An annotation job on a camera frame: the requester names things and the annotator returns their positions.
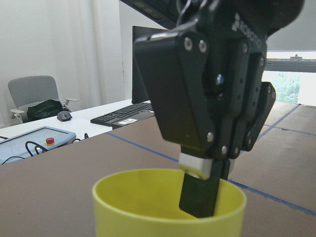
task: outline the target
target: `sticker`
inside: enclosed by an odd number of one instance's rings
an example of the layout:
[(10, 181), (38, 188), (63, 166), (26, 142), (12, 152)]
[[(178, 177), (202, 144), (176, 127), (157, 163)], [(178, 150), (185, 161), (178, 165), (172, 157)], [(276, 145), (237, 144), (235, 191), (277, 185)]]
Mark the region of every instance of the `sticker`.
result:
[(127, 125), (127, 124), (130, 124), (130, 123), (133, 123), (133, 122), (136, 122), (137, 119), (133, 119), (133, 118), (128, 118), (128, 119), (125, 119), (121, 122), (118, 122), (118, 124), (122, 124), (122, 125)]

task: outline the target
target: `gray office chair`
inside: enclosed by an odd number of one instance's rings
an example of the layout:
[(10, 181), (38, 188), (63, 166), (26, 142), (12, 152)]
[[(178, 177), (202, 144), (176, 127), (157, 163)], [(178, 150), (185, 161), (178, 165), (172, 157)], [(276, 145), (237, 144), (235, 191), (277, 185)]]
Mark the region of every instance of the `gray office chair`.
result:
[[(9, 91), (17, 109), (10, 110), (11, 118), (18, 118), (21, 122), (29, 122), (27, 110), (29, 107), (38, 105), (46, 100), (59, 101), (56, 81), (51, 76), (32, 76), (17, 78), (9, 81)], [(64, 108), (68, 107), (70, 101), (78, 101), (74, 98), (66, 98), (62, 103)]]

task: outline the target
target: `black bag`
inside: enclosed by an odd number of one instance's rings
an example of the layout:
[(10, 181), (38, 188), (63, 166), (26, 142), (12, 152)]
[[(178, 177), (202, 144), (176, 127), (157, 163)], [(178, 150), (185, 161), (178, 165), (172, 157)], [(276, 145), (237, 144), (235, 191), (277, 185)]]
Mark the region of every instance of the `black bag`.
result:
[(38, 105), (29, 107), (26, 114), (30, 121), (35, 121), (56, 116), (60, 111), (63, 111), (63, 107), (59, 101), (46, 100)]

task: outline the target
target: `brown table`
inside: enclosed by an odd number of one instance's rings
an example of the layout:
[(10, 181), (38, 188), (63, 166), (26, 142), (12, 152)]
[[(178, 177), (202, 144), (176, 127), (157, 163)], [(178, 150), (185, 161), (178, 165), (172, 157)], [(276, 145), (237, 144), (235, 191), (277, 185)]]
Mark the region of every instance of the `brown table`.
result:
[[(306, 115), (309, 125), (293, 127)], [(235, 161), (229, 180), (248, 198), (243, 237), (316, 236), (315, 117), (315, 108), (277, 104), (254, 149)], [(129, 169), (178, 168), (179, 153), (149, 118), (0, 166), (0, 236), (95, 236), (97, 180)]]

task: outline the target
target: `red emergency stop button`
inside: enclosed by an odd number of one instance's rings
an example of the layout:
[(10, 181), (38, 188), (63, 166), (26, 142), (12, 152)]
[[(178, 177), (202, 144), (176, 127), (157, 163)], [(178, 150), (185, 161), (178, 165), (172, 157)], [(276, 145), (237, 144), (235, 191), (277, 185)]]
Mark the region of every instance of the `red emergency stop button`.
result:
[(55, 139), (53, 137), (46, 138), (46, 145), (52, 146), (55, 144)]

